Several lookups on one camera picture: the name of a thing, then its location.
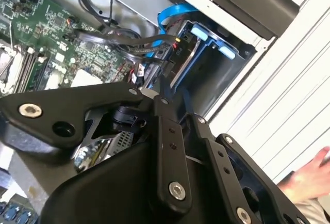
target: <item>white wall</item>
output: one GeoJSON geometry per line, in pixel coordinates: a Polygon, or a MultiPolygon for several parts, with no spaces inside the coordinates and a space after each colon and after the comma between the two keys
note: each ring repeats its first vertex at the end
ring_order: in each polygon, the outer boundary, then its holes
{"type": "Polygon", "coordinates": [[[211,123],[275,182],[330,145],[330,0],[294,1],[297,18],[211,123]]]}

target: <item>black metal bracket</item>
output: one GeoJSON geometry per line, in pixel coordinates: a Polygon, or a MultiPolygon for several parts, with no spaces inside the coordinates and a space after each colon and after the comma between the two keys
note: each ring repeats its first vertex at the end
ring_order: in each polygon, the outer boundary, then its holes
{"type": "Polygon", "coordinates": [[[192,207],[182,129],[170,97],[155,96],[153,112],[150,203],[166,218],[181,217],[192,207]]]}
{"type": "Polygon", "coordinates": [[[140,91],[123,82],[9,95],[0,99],[0,140],[44,161],[65,162],[85,136],[88,111],[138,106],[142,100],[140,91]],[[24,104],[40,109],[21,110],[24,104]],[[36,111],[39,116],[30,118],[36,111]]]}
{"type": "Polygon", "coordinates": [[[303,223],[308,223],[305,216],[231,136],[221,134],[216,142],[225,148],[221,153],[228,154],[232,164],[236,165],[235,173],[239,175],[237,186],[243,189],[245,197],[250,199],[250,208],[264,223],[300,224],[298,219],[303,223]]]}

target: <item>screw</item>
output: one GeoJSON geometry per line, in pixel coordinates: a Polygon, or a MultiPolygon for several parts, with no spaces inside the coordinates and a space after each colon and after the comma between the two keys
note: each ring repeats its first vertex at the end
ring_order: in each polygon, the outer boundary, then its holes
{"type": "Polygon", "coordinates": [[[297,221],[299,222],[299,224],[305,224],[305,222],[300,218],[297,218],[297,221]]]}
{"type": "Polygon", "coordinates": [[[22,104],[19,107],[19,113],[28,118],[37,118],[42,114],[42,109],[35,104],[22,104]]]}
{"type": "Polygon", "coordinates": [[[202,124],[206,123],[206,121],[203,117],[198,117],[198,121],[202,124]]]}
{"type": "Polygon", "coordinates": [[[230,138],[230,137],[226,137],[226,141],[229,143],[229,144],[233,144],[234,142],[233,142],[233,140],[230,138]]]}
{"type": "Polygon", "coordinates": [[[133,95],[137,95],[138,94],[138,92],[136,90],[134,90],[134,89],[129,89],[128,91],[130,93],[132,93],[133,95]]]}
{"type": "Polygon", "coordinates": [[[169,185],[169,190],[176,200],[183,201],[186,198],[186,191],[178,182],[172,182],[169,185]]]}
{"type": "Polygon", "coordinates": [[[161,101],[165,104],[169,104],[169,101],[167,101],[166,99],[161,99],[161,101]]]}
{"type": "Polygon", "coordinates": [[[244,223],[244,224],[251,224],[251,217],[247,213],[245,209],[242,209],[241,207],[237,208],[236,210],[238,218],[244,223]]]}

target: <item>blue plastic tab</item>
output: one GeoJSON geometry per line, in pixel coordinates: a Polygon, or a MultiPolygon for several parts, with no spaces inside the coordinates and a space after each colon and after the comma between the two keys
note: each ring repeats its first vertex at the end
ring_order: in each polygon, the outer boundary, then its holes
{"type": "Polygon", "coordinates": [[[204,42],[206,42],[208,39],[208,32],[197,24],[193,26],[190,32],[198,38],[202,39],[204,42]]]}

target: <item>bolt hole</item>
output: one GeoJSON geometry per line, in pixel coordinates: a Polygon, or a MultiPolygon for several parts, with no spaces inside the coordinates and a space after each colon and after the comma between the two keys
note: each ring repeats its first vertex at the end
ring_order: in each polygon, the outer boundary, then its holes
{"type": "Polygon", "coordinates": [[[170,144],[170,147],[171,147],[173,150],[176,150],[176,149],[177,149],[177,146],[176,146],[176,144],[174,144],[174,143],[170,144]]]}
{"type": "Polygon", "coordinates": [[[138,120],[138,121],[136,122],[136,125],[137,125],[138,127],[144,127],[144,126],[146,126],[146,121],[145,121],[145,120],[138,120]]]}
{"type": "Polygon", "coordinates": [[[248,216],[246,215],[246,213],[242,213],[241,215],[242,215],[243,219],[245,219],[245,220],[246,220],[247,217],[248,217],[248,216]]]}
{"type": "Polygon", "coordinates": [[[53,125],[53,132],[59,137],[70,138],[74,136],[76,131],[74,126],[68,122],[56,122],[53,125]]]}
{"type": "Polygon", "coordinates": [[[25,111],[27,112],[27,113],[29,113],[29,114],[34,114],[34,113],[36,113],[37,112],[37,110],[35,109],[35,108],[33,108],[33,107],[26,107],[25,108],[25,111]]]}
{"type": "Polygon", "coordinates": [[[174,190],[178,195],[180,195],[180,194],[182,193],[180,187],[178,187],[178,186],[175,186],[175,187],[173,188],[173,190],[174,190]]]}
{"type": "Polygon", "coordinates": [[[227,174],[230,174],[230,171],[228,168],[224,167],[223,170],[227,173],[227,174]]]}

